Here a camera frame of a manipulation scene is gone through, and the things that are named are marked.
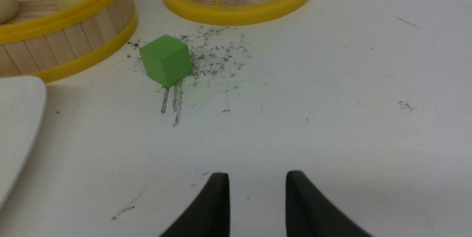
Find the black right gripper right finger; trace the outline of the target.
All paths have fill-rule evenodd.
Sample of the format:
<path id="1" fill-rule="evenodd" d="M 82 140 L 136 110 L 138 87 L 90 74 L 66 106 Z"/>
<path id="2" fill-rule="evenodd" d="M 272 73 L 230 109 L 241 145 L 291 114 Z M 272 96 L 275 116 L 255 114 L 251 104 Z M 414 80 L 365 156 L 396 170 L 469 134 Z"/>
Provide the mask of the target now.
<path id="1" fill-rule="evenodd" d="M 371 237 L 300 170 L 285 179 L 285 229 L 288 237 Z"/>

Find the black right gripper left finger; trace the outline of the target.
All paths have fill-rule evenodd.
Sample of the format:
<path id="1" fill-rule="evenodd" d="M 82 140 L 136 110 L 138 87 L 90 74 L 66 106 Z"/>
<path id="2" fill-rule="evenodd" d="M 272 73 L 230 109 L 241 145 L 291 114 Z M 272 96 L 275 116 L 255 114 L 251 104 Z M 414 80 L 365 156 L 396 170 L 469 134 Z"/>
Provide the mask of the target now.
<path id="1" fill-rule="evenodd" d="M 161 236 L 229 237 L 229 175 L 213 173 L 199 195 Z"/>

